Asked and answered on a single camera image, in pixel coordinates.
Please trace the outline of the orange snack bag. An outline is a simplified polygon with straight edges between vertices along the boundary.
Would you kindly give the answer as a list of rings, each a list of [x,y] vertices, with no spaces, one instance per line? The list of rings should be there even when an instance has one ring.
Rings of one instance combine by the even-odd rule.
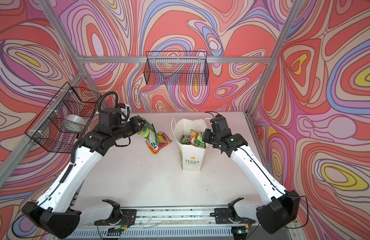
[[[189,144],[195,146],[198,134],[196,131],[191,130],[190,137],[189,137]]]

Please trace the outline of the green snack bag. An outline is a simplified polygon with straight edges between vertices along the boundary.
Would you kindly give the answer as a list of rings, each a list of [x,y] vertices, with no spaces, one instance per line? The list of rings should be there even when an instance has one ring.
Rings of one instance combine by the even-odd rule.
[[[153,143],[157,145],[159,143],[158,141],[158,134],[153,124],[151,124],[148,120],[145,118],[142,118],[142,120],[145,121],[145,124],[142,128],[142,130],[139,132],[139,135],[145,138],[146,141]]]
[[[195,146],[198,147],[198,148],[202,148],[202,149],[206,148],[206,144],[203,142],[203,133],[202,132],[198,133],[198,136],[196,138]]]

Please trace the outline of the white paper bag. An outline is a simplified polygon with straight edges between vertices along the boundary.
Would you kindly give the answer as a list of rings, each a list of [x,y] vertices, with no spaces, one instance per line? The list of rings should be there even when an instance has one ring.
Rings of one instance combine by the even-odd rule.
[[[203,133],[207,125],[205,120],[188,120],[181,119],[176,121],[175,118],[171,121],[171,129],[174,136],[180,155],[180,163],[183,171],[199,172],[202,167],[204,155],[209,144],[205,148],[196,147],[193,145],[181,144],[182,137],[190,136],[191,130],[196,131],[197,134]]]

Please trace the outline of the red Fox's candy bag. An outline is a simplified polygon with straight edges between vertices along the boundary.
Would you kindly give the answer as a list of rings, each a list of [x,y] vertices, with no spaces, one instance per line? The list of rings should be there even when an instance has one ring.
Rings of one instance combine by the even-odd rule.
[[[157,136],[158,136],[157,144],[146,140],[148,148],[154,155],[158,154],[161,149],[163,149],[172,142],[172,140],[163,132],[158,132]]]

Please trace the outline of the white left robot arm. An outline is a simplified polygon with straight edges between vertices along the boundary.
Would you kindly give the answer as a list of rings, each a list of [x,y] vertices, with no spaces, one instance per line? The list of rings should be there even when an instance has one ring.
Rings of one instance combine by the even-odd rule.
[[[117,225],[123,213],[120,204],[105,199],[86,209],[72,209],[71,204],[91,169],[120,139],[130,139],[146,124],[139,117],[130,117],[128,105],[119,102],[116,92],[103,94],[98,103],[99,123],[77,140],[71,151],[71,161],[51,187],[37,201],[27,202],[22,216],[36,227],[65,239],[79,226],[91,222]]]

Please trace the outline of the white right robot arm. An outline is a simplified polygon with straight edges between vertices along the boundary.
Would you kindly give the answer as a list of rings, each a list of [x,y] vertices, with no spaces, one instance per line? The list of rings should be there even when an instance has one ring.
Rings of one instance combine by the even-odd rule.
[[[249,129],[247,123],[230,128],[222,114],[212,111],[208,113],[212,115],[211,128],[205,129],[203,142],[236,163],[260,197],[258,203],[239,197],[228,203],[225,213],[215,209],[211,215],[216,222],[220,224],[225,220],[234,225],[245,224],[247,228],[258,223],[269,234],[282,228],[298,229],[290,224],[297,219],[301,200],[306,201],[308,198],[284,187],[256,157],[249,141],[241,133]]]

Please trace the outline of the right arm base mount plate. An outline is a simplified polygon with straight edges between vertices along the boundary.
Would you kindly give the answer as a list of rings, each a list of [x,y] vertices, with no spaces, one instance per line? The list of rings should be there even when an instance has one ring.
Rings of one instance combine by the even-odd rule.
[[[215,222],[221,224],[240,224],[241,220],[232,216],[228,208],[215,208],[214,212],[210,214],[215,217]]]

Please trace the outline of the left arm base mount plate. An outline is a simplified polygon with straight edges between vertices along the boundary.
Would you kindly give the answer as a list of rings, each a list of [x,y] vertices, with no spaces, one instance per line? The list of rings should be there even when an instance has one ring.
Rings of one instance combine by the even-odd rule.
[[[136,209],[120,209],[120,213],[111,214],[106,220],[95,221],[95,226],[132,226],[135,224],[137,210]]]

